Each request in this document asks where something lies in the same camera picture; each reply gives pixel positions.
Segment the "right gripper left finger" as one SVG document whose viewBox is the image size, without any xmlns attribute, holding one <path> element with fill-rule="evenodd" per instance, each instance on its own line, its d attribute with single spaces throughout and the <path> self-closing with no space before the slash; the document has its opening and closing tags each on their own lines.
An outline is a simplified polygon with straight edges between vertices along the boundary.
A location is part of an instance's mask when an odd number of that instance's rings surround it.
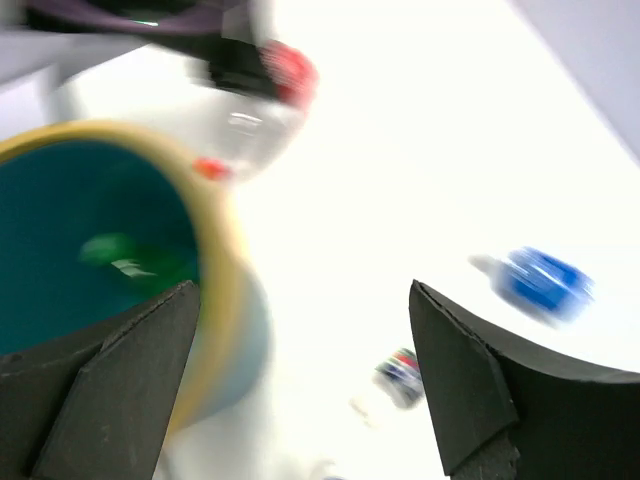
<svg viewBox="0 0 640 480">
<path fill-rule="evenodd" d="M 4 479 L 149 479 L 200 309 L 192 282 L 1 357 Z"/>
</svg>

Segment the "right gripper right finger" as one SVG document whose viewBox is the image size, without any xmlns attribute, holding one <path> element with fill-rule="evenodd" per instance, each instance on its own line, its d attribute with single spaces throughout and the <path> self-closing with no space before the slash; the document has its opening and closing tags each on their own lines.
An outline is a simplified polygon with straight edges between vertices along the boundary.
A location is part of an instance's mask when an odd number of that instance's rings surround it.
<svg viewBox="0 0 640 480">
<path fill-rule="evenodd" d="M 639 376 L 558 353 L 414 281 L 409 313 L 451 479 L 636 479 Z"/>
</svg>

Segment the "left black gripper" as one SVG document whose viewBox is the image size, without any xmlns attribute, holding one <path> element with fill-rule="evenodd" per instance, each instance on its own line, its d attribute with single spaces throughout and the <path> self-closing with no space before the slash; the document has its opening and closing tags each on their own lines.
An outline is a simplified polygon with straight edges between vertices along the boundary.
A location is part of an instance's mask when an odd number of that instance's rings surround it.
<svg viewBox="0 0 640 480">
<path fill-rule="evenodd" d="M 248 1 L 26 1 L 24 24 L 65 34 L 129 35 L 189 55 L 209 55 L 217 89 L 278 99 L 258 48 L 227 39 L 224 29 L 249 23 Z"/>
</svg>

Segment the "red label water bottle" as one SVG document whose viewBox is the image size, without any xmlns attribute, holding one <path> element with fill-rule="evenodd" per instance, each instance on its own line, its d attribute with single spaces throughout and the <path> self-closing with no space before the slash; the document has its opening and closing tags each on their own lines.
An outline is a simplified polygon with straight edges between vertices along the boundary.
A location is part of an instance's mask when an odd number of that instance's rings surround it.
<svg viewBox="0 0 640 480">
<path fill-rule="evenodd" d="M 308 116 L 318 83 L 313 62 L 277 40 L 258 47 L 258 59 L 275 86 L 271 98 L 225 92 L 214 117 L 213 145 L 193 162 L 211 180 L 248 180 L 285 149 Z"/>
</svg>

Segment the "small pepsi label bottle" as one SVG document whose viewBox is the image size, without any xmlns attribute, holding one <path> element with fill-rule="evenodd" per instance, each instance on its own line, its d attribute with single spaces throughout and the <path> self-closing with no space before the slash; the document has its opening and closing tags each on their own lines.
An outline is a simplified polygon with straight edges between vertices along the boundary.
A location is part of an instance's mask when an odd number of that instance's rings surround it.
<svg viewBox="0 0 640 480">
<path fill-rule="evenodd" d="M 392 412 L 413 409 L 424 397 L 416 354 L 407 348 L 394 351 L 379 363 L 350 406 L 369 423 Z"/>
</svg>

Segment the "green plastic bottle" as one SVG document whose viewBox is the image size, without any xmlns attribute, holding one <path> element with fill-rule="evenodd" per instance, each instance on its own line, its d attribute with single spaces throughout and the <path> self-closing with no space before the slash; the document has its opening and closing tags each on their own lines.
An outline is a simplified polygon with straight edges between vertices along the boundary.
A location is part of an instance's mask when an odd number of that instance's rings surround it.
<svg viewBox="0 0 640 480">
<path fill-rule="evenodd" d="M 199 282 L 195 256 L 138 242 L 123 233 L 105 233 L 90 238 L 80 247 L 79 260 L 109 272 L 145 296 L 157 295 L 182 282 Z"/>
</svg>

